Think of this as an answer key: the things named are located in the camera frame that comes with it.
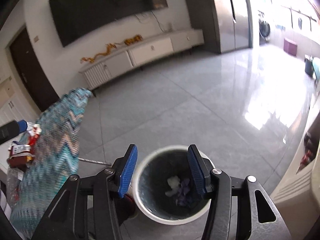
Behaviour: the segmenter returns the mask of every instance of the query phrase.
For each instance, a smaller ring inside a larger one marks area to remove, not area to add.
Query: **yellow decoration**
[[[126,40],[124,40],[124,41],[121,42],[121,43],[114,43],[114,44],[109,43],[109,44],[106,44],[106,46],[107,46],[106,52],[98,53],[98,54],[94,55],[93,58],[92,58],[92,57],[83,57],[83,58],[80,60],[80,63],[82,63],[82,62],[84,62],[84,61],[89,61],[90,63],[94,63],[95,60],[96,60],[96,58],[97,58],[98,56],[107,56],[107,55],[109,55],[109,54],[111,53],[111,49],[116,49],[116,48],[117,48],[117,47],[116,47],[116,44],[117,44],[117,45],[125,44],[125,45],[127,45],[127,46],[130,46],[131,44],[134,44],[134,43],[139,42],[139,41],[142,41],[142,40],[143,40],[143,38],[142,38],[141,35],[136,35],[136,36],[134,36],[133,38],[126,39]]]

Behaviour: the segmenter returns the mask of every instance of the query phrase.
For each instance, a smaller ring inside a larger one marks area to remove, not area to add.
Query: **metal bolt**
[[[77,176],[77,175],[71,175],[71,176],[69,177],[69,179],[70,179],[71,181],[75,181],[75,180],[78,179],[78,176]]]
[[[212,170],[212,172],[213,172],[214,174],[216,174],[216,175],[219,175],[219,174],[222,173],[222,170],[215,168],[215,169]]]
[[[112,173],[113,173],[113,169],[112,169],[112,168],[106,168],[106,169],[104,170],[104,173],[105,173],[105,174],[112,174]]]
[[[250,181],[250,182],[256,182],[257,179],[256,179],[255,176],[249,176],[249,177],[248,177],[248,181]]]

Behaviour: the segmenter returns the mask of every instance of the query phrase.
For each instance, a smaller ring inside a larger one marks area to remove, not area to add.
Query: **pink box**
[[[296,56],[297,55],[297,49],[298,49],[298,45],[297,43],[295,43],[294,41],[291,41],[287,38],[284,38],[284,42],[283,42],[283,50],[292,55],[292,56]]]

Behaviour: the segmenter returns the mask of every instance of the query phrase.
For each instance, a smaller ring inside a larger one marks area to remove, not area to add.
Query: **wall-mounted television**
[[[49,0],[63,47],[115,20],[161,9],[166,0]]]

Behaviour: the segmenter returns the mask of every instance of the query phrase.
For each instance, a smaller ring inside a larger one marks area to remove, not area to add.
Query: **knitted blanket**
[[[10,222],[31,238],[45,210],[67,178],[77,173],[78,131],[91,92],[76,89],[43,112],[37,124],[42,133],[35,145],[36,158],[19,185],[19,200]],[[20,143],[27,143],[25,133]]]

